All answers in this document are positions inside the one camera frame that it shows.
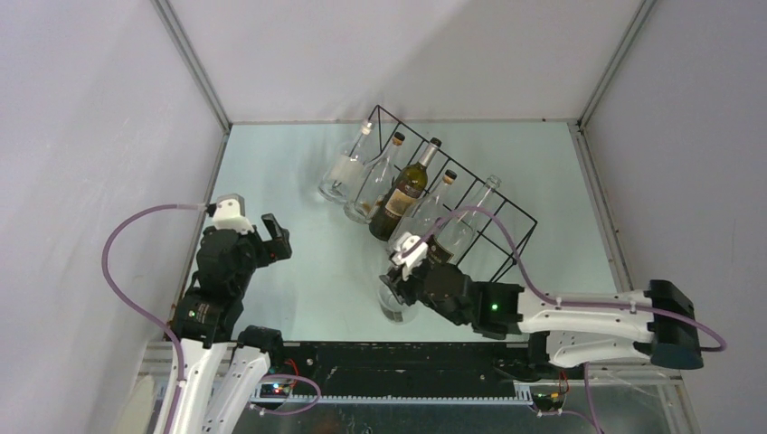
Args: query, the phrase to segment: cable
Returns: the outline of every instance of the cable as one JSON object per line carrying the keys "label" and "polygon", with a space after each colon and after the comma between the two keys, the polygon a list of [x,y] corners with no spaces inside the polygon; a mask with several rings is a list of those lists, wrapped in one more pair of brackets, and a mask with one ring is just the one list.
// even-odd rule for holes
{"label": "cable", "polygon": [[288,373],[274,373],[272,375],[264,375],[263,377],[261,377],[261,381],[259,382],[259,385],[261,385],[264,382],[269,382],[269,381],[273,381],[273,380],[277,380],[277,379],[288,379],[288,380],[295,380],[295,381],[298,381],[298,382],[304,382],[304,383],[306,383],[306,384],[308,384],[308,385],[310,385],[310,386],[312,386],[314,388],[315,392],[317,392],[317,396],[315,396],[314,400],[312,400],[312,402],[310,402],[306,406],[301,407],[298,410],[292,410],[292,411],[266,410],[263,407],[256,406],[258,409],[260,409],[260,411],[262,411],[264,413],[276,414],[278,416],[290,416],[290,415],[293,415],[293,414],[303,413],[304,411],[309,410],[312,407],[314,407],[315,405],[317,405],[319,403],[319,399],[322,398],[322,392],[320,392],[319,385],[317,385],[317,383],[309,380],[309,378],[301,377],[301,376],[298,376],[298,375],[290,375]]}
{"label": "cable", "polygon": [[178,360],[178,370],[176,373],[176,385],[175,385],[175,393],[173,395],[173,400],[171,401],[170,408],[168,409],[168,416],[166,419],[166,426],[163,430],[165,434],[170,432],[171,427],[173,426],[173,417],[175,416],[175,409],[178,407],[178,400],[181,396],[181,385],[186,382],[185,377],[185,367],[184,367],[184,351],[181,349],[181,341],[178,340],[178,337],[173,333],[173,330],[170,329],[170,327],[160,318],[152,315],[150,312],[145,310],[143,307],[137,305],[133,302],[128,296],[125,295],[124,292],[118,287],[118,284],[115,283],[115,280],[112,278],[112,275],[109,273],[109,250],[112,248],[112,243],[115,242],[115,239],[118,237],[119,233],[122,232],[130,223],[135,222],[136,220],[140,219],[141,217],[144,217],[147,214],[150,214],[152,212],[157,211],[163,211],[163,210],[188,210],[188,211],[204,211],[205,205],[199,204],[199,205],[187,205],[187,204],[167,204],[167,205],[158,205],[153,206],[151,208],[147,208],[142,212],[137,212],[130,217],[128,217],[124,222],[122,222],[117,228],[115,228],[114,231],[109,235],[107,238],[107,242],[104,244],[104,250],[101,252],[101,272],[104,274],[104,279],[107,280],[107,283],[109,284],[109,287],[112,288],[112,291],[115,293],[116,296],[120,300],[122,300],[123,303],[128,305],[131,309],[138,312],[140,315],[142,315],[144,318],[148,319],[152,323],[154,323],[156,326],[163,329],[163,332],[170,338],[171,342],[173,343],[173,347],[175,348],[175,354],[176,358]]}
{"label": "cable", "polygon": [[[421,237],[418,242],[416,242],[412,247],[410,247],[409,250],[405,251],[403,253],[404,257],[407,257],[413,251],[422,243],[425,242],[430,238],[431,235],[434,234],[434,232],[439,229],[440,226],[447,223],[450,219],[458,216],[461,212],[466,211],[475,211],[475,212],[482,212],[487,217],[492,220],[496,226],[501,230],[504,237],[506,238],[506,241],[508,243],[508,247],[511,248],[511,251],[514,255],[514,259],[516,259],[516,264],[519,267],[519,272],[522,274],[522,279],[525,281],[525,284],[528,288],[538,297],[541,299],[541,301],[544,301],[545,303],[548,303],[550,305],[557,305],[556,298],[548,297],[546,294],[541,292],[538,288],[535,287],[535,284],[533,284],[533,281],[530,279],[530,276],[527,274],[527,269],[525,268],[525,264],[522,263],[522,260],[519,257],[519,252],[516,249],[516,244],[514,243],[514,240],[511,238],[511,234],[508,233],[508,230],[504,226],[503,222],[498,219],[498,217],[493,214],[492,212],[478,207],[478,206],[462,206],[456,210],[453,210],[448,214],[447,217],[444,219],[438,219],[432,226],[429,228],[429,230],[426,232],[425,235]],[[621,302],[593,302],[593,301],[565,301],[563,300],[561,303],[559,303],[559,306],[562,307],[588,307],[588,308],[608,308],[608,309],[628,309],[631,310],[633,308],[636,308],[637,310],[641,310],[644,312],[650,312],[652,314],[660,315],[660,316],[667,316],[672,319],[676,319],[677,321],[681,321],[685,324],[688,324],[690,326],[693,326],[697,329],[700,329],[707,335],[711,336],[716,340],[717,343],[719,343],[719,346],[714,347],[701,347],[700,351],[705,352],[714,352],[714,353],[721,353],[725,349],[727,349],[727,341],[720,336],[717,332],[709,328],[707,325],[701,324],[697,322],[694,319],[690,319],[686,316],[680,315],[676,312],[671,312],[668,310],[658,309],[656,307],[652,306],[645,306],[645,305],[632,305],[630,303],[621,303]]]}
{"label": "cable", "polygon": [[[541,416],[563,416],[563,415],[567,415],[567,414],[569,414],[571,416],[578,416],[579,418],[585,420],[589,425],[591,425],[594,428],[596,428],[596,425],[594,425],[594,422],[591,419],[589,419],[586,415],[584,415],[583,413],[580,413],[578,411],[574,411],[574,410],[540,411],[539,409],[536,408],[535,405],[531,405],[531,406],[529,406],[527,408],[530,409],[530,411],[532,411],[533,413],[541,415]],[[604,434],[604,431],[602,431],[601,429],[600,429],[599,432],[600,432],[600,434]]]}
{"label": "cable", "polygon": [[601,434],[601,428],[599,420],[597,419],[597,409],[594,407],[594,399],[592,397],[592,388],[589,386],[589,363],[583,364],[583,389],[586,391],[586,402],[589,404],[589,411],[592,413],[592,422],[594,428],[597,430],[597,434]]}

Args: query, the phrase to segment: wine bottle label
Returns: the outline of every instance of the wine bottle label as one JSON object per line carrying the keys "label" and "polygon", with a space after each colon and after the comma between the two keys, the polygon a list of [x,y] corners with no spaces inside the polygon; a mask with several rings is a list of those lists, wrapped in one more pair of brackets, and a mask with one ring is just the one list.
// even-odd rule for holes
{"label": "wine bottle label", "polygon": [[394,189],[392,197],[389,198],[389,202],[383,208],[386,211],[386,215],[399,220],[405,214],[408,207],[418,200],[421,193],[423,193],[423,190],[414,188],[405,182],[400,183]]}
{"label": "wine bottle label", "polygon": [[375,199],[375,203],[373,203],[373,205],[370,206],[370,210],[368,210],[368,213],[367,213],[368,216],[373,217],[375,213],[378,212],[378,208],[381,208],[381,203],[384,202],[383,198],[384,198],[384,195],[381,194],[380,196],[378,196],[377,199]]}
{"label": "wine bottle label", "polygon": [[429,246],[429,248],[426,250],[426,259],[431,263],[431,265],[447,264],[448,261],[452,259],[453,254],[442,247],[434,238],[434,235],[429,237],[429,240],[426,241],[426,244]]}
{"label": "wine bottle label", "polygon": [[363,164],[359,160],[349,156],[338,156],[336,165],[330,171],[329,179],[333,179],[343,184],[351,184],[359,174],[362,173]]}

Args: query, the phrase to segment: black wire rack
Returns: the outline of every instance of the black wire rack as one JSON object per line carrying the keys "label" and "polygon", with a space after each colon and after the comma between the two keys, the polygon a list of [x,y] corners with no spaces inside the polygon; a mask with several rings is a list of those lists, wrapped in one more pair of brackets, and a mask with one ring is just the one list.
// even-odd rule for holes
{"label": "black wire rack", "polygon": [[[427,145],[429,143],[429,139],[427,139],[426,137],[422,136],[420,133],[418,133],[417,131],[412,129],[409,125],[407,125],[406,123],[402,122],[399,118],[397,118],[395,115],[393,115],[389,110],[387,110],[386,108],[381,107],[380,105],[376,105],[375,106],[375,108],[370,113],[370,116],[367,119],[368,119],[368,122],[376,122],[377,121],[377,126],[378,126],[378,143],[379,143],[379,150],[380,150],[380,152],[383,152],[384,147],[386,146],[386,144],[391,142],[392,137],[394,136],[394,133],[397,132],[397,130],[399,130],[400,128],[407,129],[408,131],[410,131],[410,133],[414,134],[417,137],[417,139],[419,139],[421,141],[421,143],[416,147],[415,152],[413,152],[412,155],[410,156],[410,159],[408,160],[406,165],[411,164],[413,162],[413,160],[415,160],[416,156],[420,154],[421,148],[424,145]],[[389,136],[384,140],[384,133],[383,133],[384,132],[384,128],[383,128],[383,125],[387,124],[387,123],[393,123],[394,124],[394,128],[393,128],[391,134],[389,134]],[[474,172],[472,172],[471,170],[466,168],[466,166],[464,166],[463,164],[458,162],[455,158],[451,157],[449,154],[444,152],[441,148],[438,148],[438,153],[440,155],[444,156],[445,162],[441,165],[440,170],[437,172],[439,175],[433,177],[433,179],[431,180],[428,188],[426,188],[426,192],[425,193],[430,192],[434,188],[434,185],[441,179],[441,175],[445,171],[445,168],[448,165],[450,165],[451,167],[456,166],[456,167],[460,168],[460,170],[462,170],[465,174],[469,175],[469,178],[473,178],[473,179],[470,179],[469,187],[466,189],[466,191],[463,193],[463,195],[461,195],[460,200],[458,200],[458,202],[455,204],[455,206],[450,207],[447,204],[443,205],[447,210],[453,211],[454,209],[459,208],[463,204],[463,201],[466,199],[466,197],[469,195],[469,192],[472,191],[472,189],[474,188],[475,185],[479,184],[481,186],[481,185],[483,185],[485,183],[485,181],[483,179],[481,179],[480,177],[478,177],[477,175],[475,175]],[[397,170],[402,171],[402,168],[399,167],[397,164],[395,164],[394,167]],[[530,237],[533,236],[533,231],[535,230],[535,227],[538,225],[538,220],[536,220],[532,215],[530,215],[529,212],[523,210],[521,207],[519,207],[519,205],[517,205],[516,203],[512,202],[511,200],[509,200],[507,197],[505,197],[503,194],[499,193],[498,191],[494,190],[493,194],[500,200],[500,205],[498,205],[495,208],[495,211],[493,211],[493,214],[498,216],[499,219],[500,219],[499,214],[501,213],[501,211],[504,210],[504,207],[512,207],[512,208],[514,208],[514,210],[516,210],[521,215],[523,215],[526,219],[529,220],[530,228],[527,230],[527,232],[525,233],[525,235],[521,239],[519,239],[518,241],[515,240],[516,246],[517,246],[517,250],[519,251],[519,254],[521,255],[522,252],[525,250],[525,247],[527,246],[527,243],[530,241]],[[489,279],[489,281],[491,281],[491,282],[497,282],[501,278],[503,278],[504,275],[506,275],[506,273],[508,273],[508,271],[510,269],[512,269],[516,265],[516,259],[514,259],[514,255],[512,254],[511,249],[508,248],[508,246],[503,247],[503,246],[499,245],[497,242],[491,240],[490,237],[488,237],[488,235],[486,234],[486,230],[488,229],[490,223],[492,223],[492,221],[490,219],[488,219],[488,221],[485,222],[485,224],[482,226],[482,228],[478,231],[478,236],[474,238],[474,240],[471,242],[471,245],[469,246],[469,248],[463,253],[463,255],[461,255],[461,257],[459,258],[459,260],[456,263],[456,265],[460,265],[460,263],[467,257],[467,255],[469,255],[469,253],[472,251],[472,249],[474,249],[475,245],[477,244],[477,241],[483,239],[483,240],[487,241],[490,245],[495,247],[497,250],[499,250],[499,252],[502,253],[505,256],[504,261],[501,264],[501,266],[495,271],[495,273],[493,273],[492,277],[490,277],[490,279]]]}

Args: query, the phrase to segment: white bracket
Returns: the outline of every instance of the white bracket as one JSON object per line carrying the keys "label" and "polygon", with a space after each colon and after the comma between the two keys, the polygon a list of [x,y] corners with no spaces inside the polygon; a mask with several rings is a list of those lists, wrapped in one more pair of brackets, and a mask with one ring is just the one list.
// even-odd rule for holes
{"label": "white bracket", "polygon": [[394,243],[392,263],[397,266],[402,265],[402,280],[407,280],[412,270],[421,265],[421,261],[426,258],[426,251],[429,248],[426,242],[422,242],[413,252],[404,256],[404,253],[417,244],[420,239],[421,237],[406,232]]}
{"label": "white bracket", "polygon": [[253,225],[245,217],[245,199],[239,194],[227,194],[216,199],[213,226],[218,230],[232,229],[243,235],[253,232]]}

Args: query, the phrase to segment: wine bottle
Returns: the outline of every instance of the wine bottle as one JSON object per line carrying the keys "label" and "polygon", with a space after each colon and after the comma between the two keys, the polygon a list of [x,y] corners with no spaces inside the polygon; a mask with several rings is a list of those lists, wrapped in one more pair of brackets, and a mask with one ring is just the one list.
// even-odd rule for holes
{"label": "wine bottle", "polygon": [[394,250],[394,243],[406,232],[422,237],[429,228],[439,219],[447,215],[448,210],[444,203],[448,195],[448,189],[456,180],[457,175],[452,170],[445,171],[442,182],[431,193],[424,195],[416,201],[397,225],[392,237],[389,239],[389,251]]}
{"label": "wine bottle", "polygon": [[402,147],[405,135],[394,133],[392,141],[374,160],[365,165],[355,181],[354,193],[344,205],[344,213],[352,222],[369,223],[386,193],[392,188],[396,168],[394,157]]}
{"label": "wine bottle", "polygon": [[369,149],[365,146],[373,123],[363,122],[354,140],[341,145],[336,155],[336,161],[322,177],[317,189],[330,202],[345,203],[348,199],[352,184],[363,171],[370,157]]}
{"label": "wine bottle", "polygon": [[[500,185],[501,180],[497,176],[491,175],[485,185],[461,206],[481,207],[483,204],[487,204],[488,198]],[[439,232],[432,235],[427,241],[429,249],[426,252],[426,258],[429,262],[432,265],[457,262],[469,249],[471,242],[474,241],[478,220],[480,220],[479,216],[484,217],[484,214],[477,211],[462,212],[447,222]]]}
{"label": "wine bottle", "polygon": [[421,158],[416,163],[406,166],[397,176],[397,180],[394,181],[389,193],[383,197],[382,205],[375,212],[368,226],[375,238],[388,241],[408,207],[421,197],[421,193],[429,182],[426,168],[441,145],[442,142],[438,138],[433,138],[421,154]]}

